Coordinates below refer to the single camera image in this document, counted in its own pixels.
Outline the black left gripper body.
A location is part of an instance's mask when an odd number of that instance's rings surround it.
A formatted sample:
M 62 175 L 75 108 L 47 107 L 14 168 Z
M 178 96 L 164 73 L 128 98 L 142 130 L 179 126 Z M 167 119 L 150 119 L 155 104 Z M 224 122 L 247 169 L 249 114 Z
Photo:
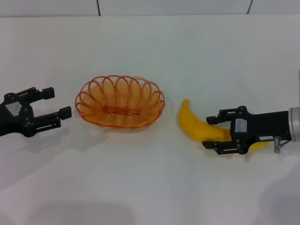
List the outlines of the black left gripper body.
M 8 93 L 0 104 L 0 135 L 20 133 L 25 137 L 36 134 L 35 117 L 31 103 L 34 95 L 30 93 Z

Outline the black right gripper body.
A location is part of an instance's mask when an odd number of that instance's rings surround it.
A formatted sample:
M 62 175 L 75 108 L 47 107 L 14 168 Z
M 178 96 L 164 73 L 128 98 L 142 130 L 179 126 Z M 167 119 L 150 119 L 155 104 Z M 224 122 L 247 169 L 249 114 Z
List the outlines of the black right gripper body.
M 255 143 L 274 142 L 274 151 L 291 141 L 288 111 L 251 114 L 247 108 L 237 108 L 237 115 L 231 121 L 231 141 L 236 144 L 238 154 L 246 154 Z

